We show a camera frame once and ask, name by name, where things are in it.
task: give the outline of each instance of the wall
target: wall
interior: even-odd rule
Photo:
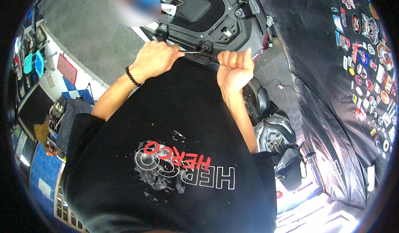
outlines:
[[[32,161],[29,190],[33,202],[39,206],[39,209],[46,215],[55,230],[63,233],[78,233],[77,230],[72,229],[54,217],[54,193],[61,163],[59,158],[47,156],[42,144],[39,143]],[[50,197],[47,197],[39,189],[39,178],[50,186]]]

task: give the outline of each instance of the black beaded bracelet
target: black beaded bracelet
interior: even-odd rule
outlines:
[[[127,76],[130,78],[130,80],[132,81],[132,83],[133,83],[134,85],[136,85],[137,87],[140,87],[140,86],[142,85],[142,84],[138,84],[138,83],[133,79],[132,75],[130,75],[129,66],[126,67],[126,74],[127,74]]]

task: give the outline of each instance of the black banner with stickers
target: black banner with stickers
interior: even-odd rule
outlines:
[[[300,93],[302,130],[326,192],[364,208],[392,153],[396,64],[370,0],[260,0],[287,53]],[[367,167],[375,189],[367,191]]]

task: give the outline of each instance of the hand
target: hand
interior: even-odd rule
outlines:
[[[147,42],[137,54],[136,61],[129,66],[130,74],[137,83],[143,83],[170,70],[182,56],[184,53],[179,51],[177,44],[169,46],[165,42]]]
[[[237,53],[222,51],[217,55],[220,63],[217,71],[217,84],[222,92],[223,101],[241,96],[242,88],[252,79],[254,64],[251,48]]]

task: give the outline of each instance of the window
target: window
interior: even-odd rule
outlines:
[[[63,222],[64,224],[70,226],[72,229],[78,230],[80,232],[89,232],[82,223],[76,218],[76,216],[69,210],[68,204],[64,201],[64,196],[62,194],[61,186],[59,181],[62,176],[62,171],[64,170],[65,164],[61,164],[61,170],[59,171],[57,178],[56,189],[54,197],[54,217]]]

